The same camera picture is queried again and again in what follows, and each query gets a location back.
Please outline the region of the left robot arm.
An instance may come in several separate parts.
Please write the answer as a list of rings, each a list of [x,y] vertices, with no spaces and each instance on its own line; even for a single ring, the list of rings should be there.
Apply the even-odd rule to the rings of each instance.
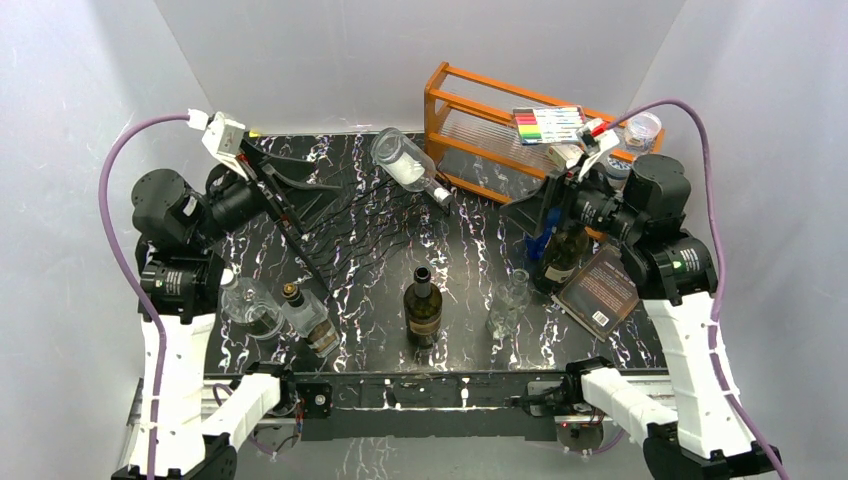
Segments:
[[[206,351],[228,278],[216,245],[267,215],[288,242],[334,204],[337,185],[312,183],[311,164],[243,142],[232,165],[216,166],[204,191],[181,174],[155,169],[130,198],[140,234],[121,259],[139,298],[145,373],[134,444],[118,479],[231,479],[241,446],[269,416],[322,418],[323,383],[300,383],[280,364],[257,361],[233,381],[209,384]]]

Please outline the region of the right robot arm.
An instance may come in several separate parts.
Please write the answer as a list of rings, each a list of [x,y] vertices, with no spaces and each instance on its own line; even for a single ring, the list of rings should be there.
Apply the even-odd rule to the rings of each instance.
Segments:
[[[675,404],[665,407],[601,357],[569,363],[555,400],[577,414],[595,407],[642,448],[656,479],[732,479],[784,473],[742,408],[719,328],[723,270],[714,249],[683,226],[691,185],[676,159],[635,160],[622,191],[582,160],[546,178],[501,214],[526,232],[551,210],[557,227],[586,227],[619,245],[622,266],[659,336]]]

